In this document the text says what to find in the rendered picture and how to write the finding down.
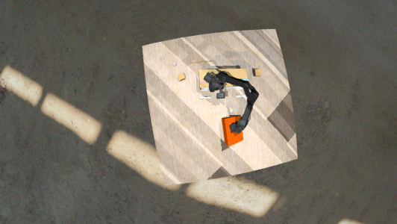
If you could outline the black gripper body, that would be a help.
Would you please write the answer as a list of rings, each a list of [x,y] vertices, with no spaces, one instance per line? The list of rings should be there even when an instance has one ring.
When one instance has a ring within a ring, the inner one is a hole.
[[[216,97],[218,98],[218,99],[224,99],[225,98],[225,93],[223,93],[223,87],[222,87],[222,89],[219,89],[219,92],[220,93],[217,93],[216,94]]]

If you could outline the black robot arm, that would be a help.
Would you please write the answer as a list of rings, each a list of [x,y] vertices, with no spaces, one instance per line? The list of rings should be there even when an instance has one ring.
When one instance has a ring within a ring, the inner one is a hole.
[[[205,75],[205,77],[203,79],[209,84],[210,92],[214,92],[215,90],[222,89],[223,86],[221,83],[233,84],[238,87],[242,87],[244,89],[245,94],[247,96],[248,104],[246,105],[246,109],[244,111],[243,117],[240,118],[238,123],[233,122],[229,125],[231,133],[237,132],[239,134],[248,125],[249,114],[251,113],[251,109],[252,109],[255,101],[257,100],[259,93],[256,91],[256,89],[252,85],[250,85],[249,81],[244,81],[242,79],[233,78],[224,72],[220,72],[215,75],[212,75],[210,72],[207,72],[207,74]],[[249,91],[249,89],[251,90],[251,92]]]

